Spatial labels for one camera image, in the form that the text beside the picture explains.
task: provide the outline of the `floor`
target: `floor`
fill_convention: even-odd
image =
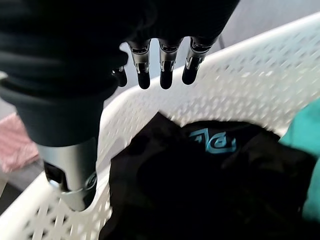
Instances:
[[[240,0],[239,5],[221,34],[220,41],[217,41],[210,52],[219,51],[222,48],[319,11],[319,0]],[[176,68],[185,64],[188,44],[188,39],[185,38],[179,48]],[[129,48],[126,44],[123,44],[121,48],[129,53]],[[157,77],[160,74],[159,44],[155,39],[151,42],[150,63],[150,77]],[[118,88],[115,94],[106,101],[105,105],[119,93],[137,84],[137,73],[131,57],[129,57],[125,70],[128,77],[127,86]],[[0,119],[14,110],[13,106],[0,100]],[[6,203],[11,202],[19,195],[19,191],[11,188],[10,185],[4,190],[6,191],[3,192],[1,200]]]

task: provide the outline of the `black shirt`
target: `black shirt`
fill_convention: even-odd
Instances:
[[[111,160],[113,214],[99,239],[284,239],[305,232],[315,165],[247,122],[179,127],[157,114]]]

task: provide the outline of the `basket hole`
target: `basket hole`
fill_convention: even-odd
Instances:
[[[303,37],[300,39],[300,41],[298,42],[299,44],[305,44],[307,42],[307,38]]]
[[[264,60],[264,62],[267,63],[267,62],[270,61],[270,59],[271,59],[271,57],[267,57],[267,58]]]
[[[26,229],[27,227],[29,227],[30,225],[30,220],[26,222],[26,224],[24,225],[24,229]]]
[[[32,240],[33,237],[34,237],[34,233],[32,232],[28,235],[28,240]]]
[[[42,237],[44,238],[47,235],[48,235],[48,230],[44,229],[42,232]]]
[[[297,47],[295,50],[293,50],[294,54],[298,54],[300,52],[301,48]]]
[[[63,216],[62,224],[65,224],[65,223],[66,223],[66,221],[68,220],[68,218],[69,218],[69,217],[68,217],[68,216],[66,216],[66,215],[65,215],[65,216]]]
[[[46,214],[48,215],[49,213],[52,212],[52,210],[53,210],[53,207],[49,205],[49,206],[48,206],[48,209],[47,209],[47,211],[46,211]]]
[[[289,56],[289,54],[290,54],[290,50],[286,51],[286,52],[283,54],[283,56],[287,57],[287,56]]]
[[[66,229],[66,233],[70,236],[71,235],[71,231],[72,231],[72,226],[68,227]]]
[[[280,66],[283,66],[286,62],[287,62],[286,60],[280,61]]]
[[[56,221],[57,221],[57,217],[54,217],[51,219],[51,224],[52,225],[55,225],[56,224]]]
[[[304,58],[306,55],[307,55],[306,52],[302,52],[300,55],[300,58]]]
[[[285,66],[286,69],[290,69],[292,67],[291,64],[288,64],[287,66]]]
[[[318,52],[318,49],[312,49],[309,54],[310,54],[310,56],[313,56],[317,52]]]
[[[298,68],[301,64],[302,64],[302,62],[301,62],[301,61],[298,61],[298,62],[295,64],[295,67]]]
[[[276,66],[277,66],[276,62],[273,62],[273,63],[270,64],[271,68],[275,68]]]

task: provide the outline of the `teal towel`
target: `teal towel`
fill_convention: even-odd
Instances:
[[[305,151],[318,159],[302,209],[302,217],[307,221],[320,223],[320,98],[297,113],[279,142]]]

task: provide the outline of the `laundry basket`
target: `laundry basket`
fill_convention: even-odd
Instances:
[[[0,218],[0,240],[95,240],[112,214],[110,149],[127,146],[158,112],[185,125],[197,120],[246,120],[284,133],[298,110],[320,97],[320,13],[207,56],[196,81],[176,69],[169,90],[159,78],[133,87],[103,111],[98,187],[93,204],[72,212],[42,173]]]

